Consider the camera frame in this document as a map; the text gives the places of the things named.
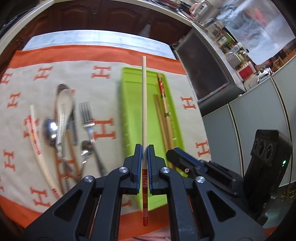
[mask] tablecloth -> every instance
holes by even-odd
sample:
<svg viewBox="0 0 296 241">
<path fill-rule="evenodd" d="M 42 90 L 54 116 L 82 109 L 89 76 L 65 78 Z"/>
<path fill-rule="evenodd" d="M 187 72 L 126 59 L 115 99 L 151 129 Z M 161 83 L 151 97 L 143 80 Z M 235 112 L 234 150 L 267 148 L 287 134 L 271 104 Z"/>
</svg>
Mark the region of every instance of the tablecloth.
<svg viewBox="0 0 296 241">
<path fill-rule="evenodd" d="M 35 107 L 41 149 L 56 183 L 54 150 L 45 143 L 42 124 L 45 117 L 53 117 L 56 88 L 61 83 L 72 88 L 77 104 L 90 101 L 99 155 L 108 171 L 118 168 L 125 158 L 120 112 L 121 69 L 141 66 L 143 55 L 147 57 L 148 69 L 167 77 L 185 151 L 196 158 L 210 160 L 201 114 L 179 61 L 106 46 L 68 45 L 17 51 L 0 82 L 0 206 L 11 220 L 26 227 L 57 201 L 42 175 L 28 137 L 25 122 L 30 105 Z M 76 112 L 78 137 L 82 141 L 87 139 L 87 133 L 81 126 L 78 110 Z M 75 152 L 80 160 L 79 146 Z M 71 159 L 69 150 L 66 156 Z M 86 164 L 85 175 L 99 177 L 92 158 Z M 164 206 L 149 212 L 149 226 L 143 227 L 141 212 L 131 196 L 123 197 L 121 215 L 120 239 L 168 225 L 168 211 Z"/>
</svg>

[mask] cutlery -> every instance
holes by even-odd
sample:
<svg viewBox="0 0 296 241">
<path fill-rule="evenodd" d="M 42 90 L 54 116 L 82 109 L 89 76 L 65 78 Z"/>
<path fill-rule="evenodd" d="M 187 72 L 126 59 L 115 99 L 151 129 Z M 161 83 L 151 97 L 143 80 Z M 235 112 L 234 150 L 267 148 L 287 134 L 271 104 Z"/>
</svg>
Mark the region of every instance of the cutlery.
<svg viewBox="0 0 296 241">
<path fill-rule="evenodd" d="M 101 176 L 106 176 L 107 175 L 106 169 L 105 169 L 104 165 L 102 164 L 102 162 L 99 158 L 98 152 L 96 151 L 96 147 L 95 147 L 94 133 L 93 133 L 93 129 L 92 129 L 92 127 L 94 126 L 94 122 L 93 122 L 89 102 L 80 103 L 79 110 L 80 110 L 80 115 L 81 115 L 81 119 L 82 119 L 82 126 L 87 131 L 89 139 L 94 147 L 94 154 L 95 154 L 96 163 L 97 163 L 99 172 L 101 173 Z"/>
<path fill-rule="evenodd" d="M 49 146 L 54 147 L 55 149 L 56 149 L 57 130 L 58 130 L 58 126 L 55 123 L 55 121 L 50 117 L 46 117 L 43 122 L 43 136 L 44 136 L 45 142 Z M 68 134 L 67 134 L 67 138 L 68 138 L 68 142 L 70 143 L 70 147 L 71 147 L 71 156 L 73 159 L 76 159 L 74 150 L 72 150 L 71 139 L 69 138 Z M 76 172 L 77 172 L 76 175 L 73 173 L 73 170 L 68 163 L 67 163 L 67 170 L 71 173 L 72 177 L 77 182 L 79 182 L 79 179 L 76 177 L 79 173 L 79 168 L 76 167 L 76 165 L 77 165 L 76 161 L 75 161 L 74 165 L 75 165 Z"/>
<path fill-rule="evenodd" d="M 68 86 L 67 84 L 59 84 L 58 87 L 57 87 L 57 95 L 62 91 L 62 90 L 65 90 L 65 89 L 71 89 L 70 86 Z M 77 145 L 78 144 L 78 135 L 77 135 L 77 129 L 76 129 L 76 123 L 75 123 L 75 101 L 74 101 L 74 98 L 73 98 L 73 111 L 72 111 L 72 114 L 69 118 L 69 121 L 68 121 L 68 126 L 67 128 L 70 129 L 71 133 L 72 133 L 72 138 L 73 138 L 73 145 Z"/>
<path fill-rule="evenodd" d="M 82 167 L 81 167 L 80 175 L 83 174 L 83 170 L 87 162 L 87 159 L 90 157 L 90 155 L 93 152 L 94 152 L 94 146 L 92 145 L 91 140 L 84 140 L 81 142 Z"/>
<path fill-rule="evenodd" d="M 47 181 L 50 189 L 53 191 L 54 195 L 56 196 L 57 199 L 60 199 L 63 194 L 60 191 L 58 185 L 56 185 L 42 154 L 41 147 L 39 145 L 39 139 L 36 131 L 36 126 L 35 126 L 35 115 L 34 115 L 34 106 L 30 106 L 30 115 L 28 116 L 28 121 L 27 121 L 27 127 L 30 133 L 30 140 L 32 147 L 34 149 L 34 153 L 36 156 L 36 159 L 38 161 L 38 164 L 40 166 L 40 169 L 43 173 L 43 176 L 45 177 L 45 180 Z"/>
<path fill-rule="evenodd" d="M 60 91 L 60 93 L 58 94 L 56 101 L 56 110 L 58 114 L 58 132 L 56 136 L 56 149 L 58 151 L 58 157 L 63 163 L 66 190 L 69 191 L 69 180 L 67 176 L 69 165 L 67 165 L 67 158 L 65 156 L 64 151 L 65 131 L 67 128 L 69 117 L 73 111 L 73 97 L 69 89 L 64 89 Z"/>
</svg>

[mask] metal screw head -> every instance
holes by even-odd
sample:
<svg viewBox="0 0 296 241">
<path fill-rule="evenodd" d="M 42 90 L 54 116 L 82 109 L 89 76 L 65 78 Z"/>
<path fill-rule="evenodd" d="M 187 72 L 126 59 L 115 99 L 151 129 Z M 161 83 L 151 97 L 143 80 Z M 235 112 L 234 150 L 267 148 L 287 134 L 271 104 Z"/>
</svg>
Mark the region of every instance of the metal screw head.
<svg viewBox="0 0 296 241">
<path fill-rule="evenodd" d="M 169 173 L 170 172 L 170 168 L 169 167 L 163 167 L 162 169 L 160 169 L 161 172 L 163 173 Z"/>
<path fill-rule="evenodd" d="M 196 180 L 198 183 L 204 183 L 204 182 L 205 182 L 205 178 L 202 177 L 202 176 L 198 176 L 198 177 L 196 177 L 195 180 Z"/>
<path fill-rule="evenodd" d="M 128 171 L 128 168 L 127 167 L 120 167 L 119 171 L 122 173 L 126 173 Z"/>
<path fill-rule="evenodd" d="M 84 179 L 83 179 L 86 183 L 91 183 L 94 178 L 92 176 L 86 176 Z"/>
</svg>

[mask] white cabinet door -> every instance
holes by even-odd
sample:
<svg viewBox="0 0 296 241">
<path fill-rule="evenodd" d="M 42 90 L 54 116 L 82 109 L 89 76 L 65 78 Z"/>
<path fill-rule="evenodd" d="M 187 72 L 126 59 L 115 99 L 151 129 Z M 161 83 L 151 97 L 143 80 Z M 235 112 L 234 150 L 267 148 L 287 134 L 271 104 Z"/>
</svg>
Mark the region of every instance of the white cabinet door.
<svg viewBox="0 0 296 241">
<path fill-rule="evenodd" d="M 296 141 L 296 56 L 272 75 L 286 107 L 292 141 Z M 296 146 L 293 145 L 293 156 Z M 291 182 L 296 181 L 296 164 L 292 165 Z"/>
<path fill-rule="evenodd" d="M 230 102 L 230 106 L 241 141 L 245 172 L 251 161 L 251 149 L 257 129 L 279 130 L 290 138 L 283 103 L 271 78 Z M 289 183 L 290 171 L 291 160 L 280 186 Z"/>
<path fill-rule="evenodd" d="M 226 104 L 202 119 L 212 161 L 242 175 L 242 155 L 229 107 Z"/>
</svg>

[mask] bottle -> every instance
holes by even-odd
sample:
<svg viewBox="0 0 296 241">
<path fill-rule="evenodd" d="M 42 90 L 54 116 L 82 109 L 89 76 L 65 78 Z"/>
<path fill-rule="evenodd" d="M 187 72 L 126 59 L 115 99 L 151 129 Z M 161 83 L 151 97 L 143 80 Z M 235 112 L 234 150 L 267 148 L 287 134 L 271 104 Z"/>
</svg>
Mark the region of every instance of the bottle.
<svg viewBox="0 0 296 241">
<path fill-rule="evenodd" d="M 240 48 L 242 48 L 242 44 L 238 42 L 225 54 L 225 57 L 227 58 L 230 52 L 237 53 L 240 50 Z"/>
</svg>

